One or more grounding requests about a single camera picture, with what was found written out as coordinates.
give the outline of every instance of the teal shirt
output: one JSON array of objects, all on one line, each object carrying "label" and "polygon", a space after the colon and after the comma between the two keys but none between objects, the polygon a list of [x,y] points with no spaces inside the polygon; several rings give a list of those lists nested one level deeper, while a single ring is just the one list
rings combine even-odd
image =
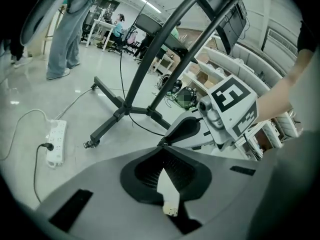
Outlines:
[{"label": "teal shirt", "polygon": [[118,38],[120,37],[120,33],[122,33],[122,22],[119,21],[116,25],[115,28],[113,29],[112,33]]},{"label": "teal shirt", "polygon": [[[174,29],[171,31],[171,35],[173,35],[176,39],[179,38],[179,32],[176,27],[174,27]],[[162,45],[161,48],[164,49],[166,52],[168,51],[168,47],[166,47],[165,45]]]}]

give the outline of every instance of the stand wheel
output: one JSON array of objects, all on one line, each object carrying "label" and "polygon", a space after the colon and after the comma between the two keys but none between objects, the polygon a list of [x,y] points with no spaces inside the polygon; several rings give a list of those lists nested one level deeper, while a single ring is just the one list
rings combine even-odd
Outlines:
[{"label": "stand wheel", "polygon": [[97,88],[97,85],[94,83],[94,84],[91,86],[91,89],[92,89],[92,91],[95,91],[96,88]]},{"label": "stand wheel", "polygon": [[83,146],[85,149],[88,149],[88,148],[93,149],[93,148],[96,148],[99,144],[100,144],[100,139],[96,143],[94,143],[92,140],[87,141],[83,143]]}]

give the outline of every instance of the power strip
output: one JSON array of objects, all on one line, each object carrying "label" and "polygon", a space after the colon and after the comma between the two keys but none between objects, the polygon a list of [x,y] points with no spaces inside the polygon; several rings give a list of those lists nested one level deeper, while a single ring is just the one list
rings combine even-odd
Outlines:
[{"label": "power strip", "polygon": [[55,168],[65,161],[64,149],[67,130],[67,121],[55,120],[52,123],[48,142],[53,144],[53,150],[46,150],[46,163],[49,167]]}]

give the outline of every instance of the ceiling light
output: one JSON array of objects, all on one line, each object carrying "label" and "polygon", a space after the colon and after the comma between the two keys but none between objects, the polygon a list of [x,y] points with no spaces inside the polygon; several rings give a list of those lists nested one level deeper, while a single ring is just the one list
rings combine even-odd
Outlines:
[{"label": "ceiling light", "polygon": [[141,0],[142,2],[146,3],[148,6],[150,6],[152,9],[154,9],[157,13],[161,13],[160,10],[158,10],[155,6],[153,6],[151,3],[147,2],[146,0]]}]

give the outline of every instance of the white cable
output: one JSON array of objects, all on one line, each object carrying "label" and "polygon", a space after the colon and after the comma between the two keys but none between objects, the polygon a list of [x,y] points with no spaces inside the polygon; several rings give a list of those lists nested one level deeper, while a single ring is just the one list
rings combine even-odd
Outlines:
[{"label": "white cable", "polygon": [[86,90],[84,93],[82,93],[81,95],[79,95],[69,106],[67,106],[67,107],[55,118],[55,120],[59,120],[59,119],[67,112],[67,110],[70,109],[71,106],[76,103],[76,101],[77,101],[81,96],[85,95],[87,92],[89,92],[89,91],[91,91],[91,90],[92,90],[92,89],[90,88],[89,90]]},{"label": "white cable", "polygon": [[0,161],[6,160],[6,159],[9,157],[9,155],[10,155],[10,152],[11,152],[11,149],[12,149],[12,145],[13,145],[13,143],[14,143],[14,139],[15,139],[17,127],[18,127],[18,124],[19,124],[20,120],[21,120],[22,118],[24,118],[26,115],[28,115],[29,113],[33,112],[33,111],[39,111],[39,112],[41,112],[41,113],[43,114],[43,116],[44,116],[44,119],[45,119],[47,122],[51,123],[51,120],[49,120],[49,119],[47,118],[46,113],[43,112],[41,109],[35,108],[35,109],[31,109],[30,111],[28,111],[27,113],[25,113],[25,114],[24,114],[23,116],[21,116],[21,117],[18,119],[18,121],[16,122],[15,128],[14,128],[14,132],[13,132],[13,136],[12,136],[12,140],[11,140],[11,144],[10,144],[10,147],[9,147],[9,151],[8,151],[7,155],[6,155],[4,158],[1,158],[1,159],[0,159]]},{"label": "white cable", "polygon": [[[82,97],[83,95],[85,95],[87,92],[89,92],[89,91],[91,91],[91,90],[92,90],[92,89],[90,88],[89,90],[86,90],[84,93],[82,93],[81,95],[79,95],[70,105],[68,105],[68,106],[55,118],[55,120],[59,120],[59,119],[67,112],[67,110],[70,109],[71,106],[76,103],[76,101],[77,101],[80,97]],[[110,90],[120,90],[120,91],[122,91],[122,89],[116,89],[116,88],[111,88]],[[45,119],[47,122],[49,122],[49,123],[52,123],[53,121],[55,121],[55,120],[49,120],[48,117],[47,117],[47,115],[46,115],[46,113],[45,113],[44,111],[42,111],[41,109],[35,108],[35,109],[31,109],[30,111],[26,112],[26,113],[25,113],[23,116],[21,116],[21,117],[18,119],[18,121],[16,122],[15,128],[14,128],[14,132],[13,132],[13,136],[12,136],[12,140],[11,140],[11,144],[10,144],[10,147],[9,147],[9,151],[8,151],[7,155],[6,155],[4,158],[0,158],[0,161],[6,160],[6,159],[9,157],[9,155],[10,155],[10,152],[11,152],[11,149],[12,149],[12,146],[13,146],[13,143],[14,143],[14,139],[15,139],[15,136],[16,136],[17,127],[18,127],[18,124],[19,124],[20,120],[21,120],[22,118],[24,118],[26,115],[28,115],[29,113],[33,112],[33,111],[41,112],[41,113],[43,114],[43,116],[44,116],[44,119]]]}]

